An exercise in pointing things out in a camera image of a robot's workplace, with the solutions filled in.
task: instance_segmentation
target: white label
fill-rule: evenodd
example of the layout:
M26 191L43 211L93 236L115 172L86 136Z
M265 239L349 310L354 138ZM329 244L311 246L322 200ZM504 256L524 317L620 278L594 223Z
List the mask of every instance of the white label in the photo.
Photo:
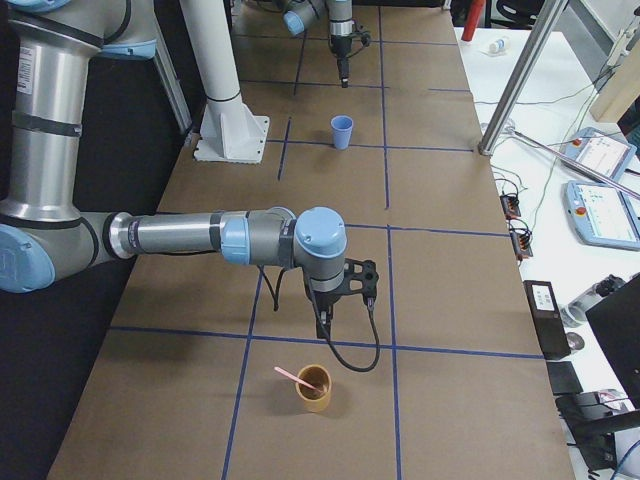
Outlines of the white label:
M33 70L36 51L33 48L20 47L18 62L18 92L31 95L33 93Z
M532 285L533 299L536 302L536 308L538 310L546 310L553 312L553 300L551 300L551 290L546 285Z

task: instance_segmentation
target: white surface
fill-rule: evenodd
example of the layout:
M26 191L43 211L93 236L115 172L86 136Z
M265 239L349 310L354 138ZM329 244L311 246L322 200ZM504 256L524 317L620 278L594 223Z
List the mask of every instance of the white surface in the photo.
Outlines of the white surface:
M639 5L638 0L580 1L611 38L616 38L618 31L629 24L633 19L633 11Z
M462 30L456 29L458 39L461 34ZM528 32L508 31L506 35L510 38L510 48L505 55L491 57L483 53L492 41L502 35L505 35L504 31L478 29L472 42L459 41L462 60L476 102L497 102L500 99ZM617 125L596 123L588 113L582 125L579 125L581 109L595 93L591 80L563 35L554 32L518 102L548 102L576 93L571 98L553 104L517 105L510 117L517 130L547 145L562 142L585 126L594 126L606 133L618 131ZM496 105L476 103L481 124L489 122L495 108ZM550 281L557 302L564 305L609 274L628 280L631 275L640 271L638 252L593 247L578 242L563 208L562 186L568 180L588 180L559 163L550 177L545 200L534 226L533 212L542 197L554 159L552 155L518 140L509 139L502 144L501 141L498 142L491 163L514 171L522 178L527 190L520 193L520 209L523 219L534 230L534 256L525 260L520 267L523 280ZM639 166L636 158L629 168L638 170ZM519 183L514 175L504 175L516 184ZM624 174L620 183L636 191L640 190L640 181L629 174ZM511 191L513 190L509 185L506 185L505 192ZM634 207L640 212L638 203L634 203ZM587 345L584 350L570 357L584 391L604 388L622 390L590 327L583 325L573 331L581 335ZM580 455L572 454L572 460L577 478L586 478L586 467Z

